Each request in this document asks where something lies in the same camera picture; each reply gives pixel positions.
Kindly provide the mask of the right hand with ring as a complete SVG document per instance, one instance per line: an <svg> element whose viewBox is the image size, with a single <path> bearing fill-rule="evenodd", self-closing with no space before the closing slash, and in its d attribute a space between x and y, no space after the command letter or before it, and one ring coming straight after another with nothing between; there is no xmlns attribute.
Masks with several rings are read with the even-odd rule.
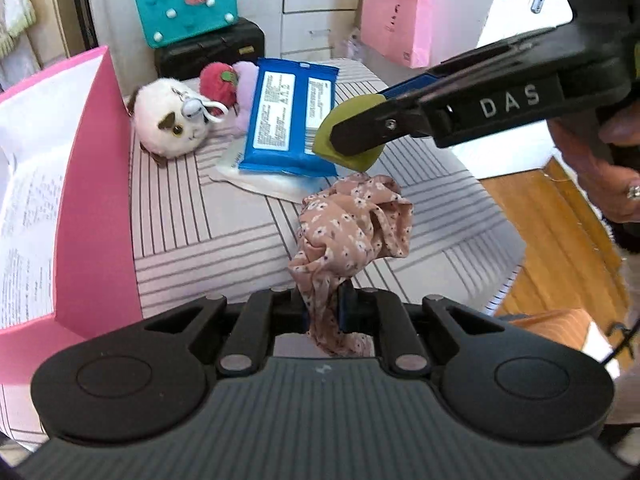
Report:
<svg viewBox="0 0 640 480"><path fill-rule="evenodd" d="M639 221L639 200L630 198L631 188L638 188L639 173L615 166L593 154L589 145L558 120L548 120L548 129L564 162L577 174L579 186L606 218L618 223ZM605 144L623 148L639 145L639 102L618 112L600 129Z"/></svg>

